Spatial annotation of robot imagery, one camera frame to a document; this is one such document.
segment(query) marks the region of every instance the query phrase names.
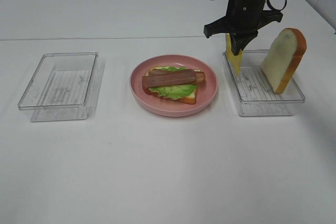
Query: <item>toast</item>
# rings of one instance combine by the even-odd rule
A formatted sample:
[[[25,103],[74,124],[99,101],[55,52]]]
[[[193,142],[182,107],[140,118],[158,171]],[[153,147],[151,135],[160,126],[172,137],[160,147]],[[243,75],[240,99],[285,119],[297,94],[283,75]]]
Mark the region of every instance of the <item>toast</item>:
[[[268,55],[261,64],[261,69],[274,93],[283,93],[306,48],[304,35],[295,28],[285,28],[273,41]]]

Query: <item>white table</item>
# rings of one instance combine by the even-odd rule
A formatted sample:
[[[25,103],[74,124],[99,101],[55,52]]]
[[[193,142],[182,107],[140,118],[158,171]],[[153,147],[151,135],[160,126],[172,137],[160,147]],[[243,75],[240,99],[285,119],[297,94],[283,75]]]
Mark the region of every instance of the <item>white table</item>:
[[[258,37],[249,48],[264,49]],[[241,118],[223,73],[223,38],[2,41],[0,222],[336,222],[336,58],[331,36],[307,36],[296,73],[307,101],[295,116]],[[30,123],[17,110],[41,56],[98,51],[106,60],[96,114]],[[204,111],[166,118],[141,108],[133,68],[185,54],[215,71]]]
[[[225,15],[227,1],[0,0],[0,39],[204,37],[204,25]],[[280,7],[284,0],[271,1]],[[305,0],[288,0],[283,14],[259,33],[276,36],[285,27],[334,33]]]

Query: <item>green lettuce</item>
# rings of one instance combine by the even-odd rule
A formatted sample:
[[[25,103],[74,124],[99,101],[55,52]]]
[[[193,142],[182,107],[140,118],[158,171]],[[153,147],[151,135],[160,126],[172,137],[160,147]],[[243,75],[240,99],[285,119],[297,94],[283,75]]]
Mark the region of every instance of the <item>green lettuce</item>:
[[[159,93],[159,96],[177,100],[183,97],[187,97],[197,88],[195,84],[182,84],[173,86],[161,86],[156,88],[149,88],[150,91]]]
[[[161,68],[161,70],[167,70],[167,71],[181,71],[181,70],[184,70],[186,69],[186,67],[180,67],[180,68],[177,68],[177,67],[166,67],[166,68]]]

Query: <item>cheese slice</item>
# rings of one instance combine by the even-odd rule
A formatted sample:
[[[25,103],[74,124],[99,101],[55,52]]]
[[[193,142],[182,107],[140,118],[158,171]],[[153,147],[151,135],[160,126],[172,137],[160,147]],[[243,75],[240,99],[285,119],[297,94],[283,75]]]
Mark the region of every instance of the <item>cheese slice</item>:
[[[232,65],[235,69],[236,75],[239,75],[240,65],[242,64],[241,63],[242,62],[241,58],[243,56],[243,51],[240,50],[238,55],[234,55],[233,52],[232,52],[230,34],[226,34],[225,39],[226,39],[226,57],[232,63]]]

